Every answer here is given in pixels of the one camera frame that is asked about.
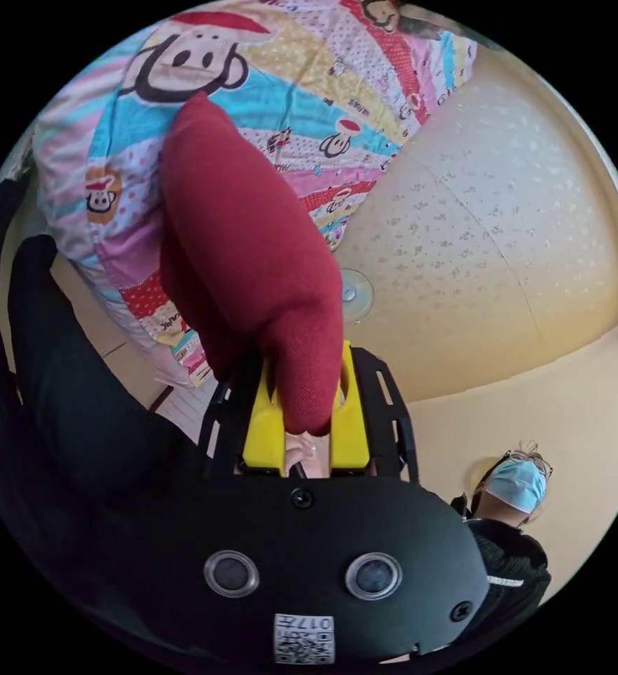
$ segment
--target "surgical mask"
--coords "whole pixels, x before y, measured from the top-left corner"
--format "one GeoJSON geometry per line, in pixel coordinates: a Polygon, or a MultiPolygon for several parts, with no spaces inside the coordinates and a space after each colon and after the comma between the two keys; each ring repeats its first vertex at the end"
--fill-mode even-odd
{"type": "Polygon", "coordinates": [[[531,461],[508,459],[494,469],[484,491],[531,515],[546,495],[546,477],[531,461]]]}

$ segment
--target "patchwork bedding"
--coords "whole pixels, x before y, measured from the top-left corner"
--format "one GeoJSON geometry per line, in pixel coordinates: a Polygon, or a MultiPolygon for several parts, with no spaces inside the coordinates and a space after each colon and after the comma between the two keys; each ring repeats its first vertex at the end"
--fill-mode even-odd
{"type": "Polygon", "coordinates": [[[400,33],[387,0],[224,0],[174,15],[110,49],[42,111],[39,206],[157,379],[199,385],[210,369],[198,335],[158,273],[158,162],[180,107],[205,91],[334,250],[400,148],[469,79],[475,49],[449,32],[400,33]]]}

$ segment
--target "qr code sticker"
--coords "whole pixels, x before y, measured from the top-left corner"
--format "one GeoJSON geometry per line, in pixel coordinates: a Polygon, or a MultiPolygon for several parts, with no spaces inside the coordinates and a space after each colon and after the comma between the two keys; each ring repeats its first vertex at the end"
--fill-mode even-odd
{"type": "Polygon", "coordinates": [[[276,663],[334,663],[335,620],[277,614],[273,620],[273,653],[276,663]]]}

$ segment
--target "red mitten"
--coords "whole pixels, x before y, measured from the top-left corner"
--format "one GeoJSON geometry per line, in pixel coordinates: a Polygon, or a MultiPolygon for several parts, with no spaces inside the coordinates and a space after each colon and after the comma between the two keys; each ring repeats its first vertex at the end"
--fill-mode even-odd
{"type": "Polygon", "coordinates": [[[339,267],[291,187],[206,95],[162,152],[162,285],[216,377],[256,345],[275,366],[285,428],[329,431],[342,364],[339,267]]]}

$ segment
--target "textured ceiling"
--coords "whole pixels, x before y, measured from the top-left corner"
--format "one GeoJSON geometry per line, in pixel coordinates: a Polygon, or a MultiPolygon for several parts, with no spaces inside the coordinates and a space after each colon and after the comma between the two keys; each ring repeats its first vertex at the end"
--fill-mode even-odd
{"type": "Polygon", "coordinates": [[[555,113],[498,54],[398,155],[336,256],[375,288],[347,337],[408,401],[502,380],[618,324],[618,239],[555,113]]]}

